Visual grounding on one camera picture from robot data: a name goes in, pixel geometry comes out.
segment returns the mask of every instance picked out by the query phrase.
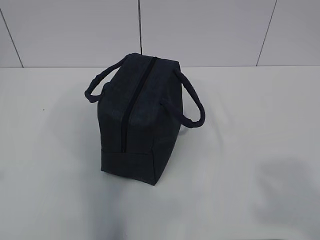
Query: fabric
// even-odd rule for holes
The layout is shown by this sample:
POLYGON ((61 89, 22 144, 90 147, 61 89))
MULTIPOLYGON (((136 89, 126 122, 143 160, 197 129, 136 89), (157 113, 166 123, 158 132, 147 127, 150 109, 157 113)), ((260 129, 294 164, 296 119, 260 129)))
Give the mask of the fabric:
POLYGON ((173 60, 129 54, 97 75, 84 94, 98 102, 101 170, 151 185, 167 165, 181 124, 198 128, 205 122, 196 91, 173 60), (117 68, 101 94, 91 95, 117 68), (200 110, 199 121, 182 114, 182 84, 200 110))

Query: white table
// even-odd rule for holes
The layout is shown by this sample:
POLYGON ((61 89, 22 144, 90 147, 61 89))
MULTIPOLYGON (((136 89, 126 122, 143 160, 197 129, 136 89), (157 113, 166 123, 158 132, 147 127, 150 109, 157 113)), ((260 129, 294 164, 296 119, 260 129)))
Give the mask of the white table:
POLYGON ((102 70, 0 69, 1 240, 320 238, 320 67, 182 69, 206 122, 156 186, 100 172, 102 70))

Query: dark gray bag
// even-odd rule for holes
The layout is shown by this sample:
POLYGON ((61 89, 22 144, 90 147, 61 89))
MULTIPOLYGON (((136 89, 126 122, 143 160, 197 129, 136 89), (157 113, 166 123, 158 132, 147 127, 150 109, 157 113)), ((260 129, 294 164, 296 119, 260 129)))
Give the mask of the dark gray bag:
POLYGON ((85 91, 98 101, 101 170, 155 185, 164 171, 180 125, 198 128, 205 110, 179 62, 138 53, 127 55, 92 80, 85 91), (91 95, 113 70, 120 68, 100 95, 91 95), (200 120, 183 115, 182 86, 200 110, 200 120))

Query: lunch bag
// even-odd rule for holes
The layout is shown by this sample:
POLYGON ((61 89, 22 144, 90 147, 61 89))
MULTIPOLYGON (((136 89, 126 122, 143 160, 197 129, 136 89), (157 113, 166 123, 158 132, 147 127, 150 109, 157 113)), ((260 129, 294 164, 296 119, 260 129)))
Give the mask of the lunch bag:
POLYGON ((205 110, 181 73, 179 62, 132 53, 97 75, 84 93, 98 102, 101 170, 155 185, 175 146, 181 124, 198 128, 205 110), (113 70, 100 95, 97 85, 113 70), (200 110, 200 119, 183 115, 182 85, 200 110))

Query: black zipper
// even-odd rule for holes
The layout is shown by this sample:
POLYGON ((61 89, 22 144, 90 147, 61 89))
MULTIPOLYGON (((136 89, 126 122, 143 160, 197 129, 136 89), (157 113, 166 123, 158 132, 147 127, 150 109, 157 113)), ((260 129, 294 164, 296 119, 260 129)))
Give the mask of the black zipper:
POLYGON ((128 134, 128 124, 129 124, 129 117, 132 112, 132 109, 134 108, 134 105, 139 97, 139 94, 141 93, 142 88, 144 87, 147 78, 154 67, 157 57, 153 57, 147 66, 146 70, 143 73, 142 78, 140 79, 140 82, 138 83, 138 86, 136 87, 134 94, 128 104, 128 107, 126 108, 122 121, 121 121, 121 152, 125 153, 127 151, 127 134, 128 134))

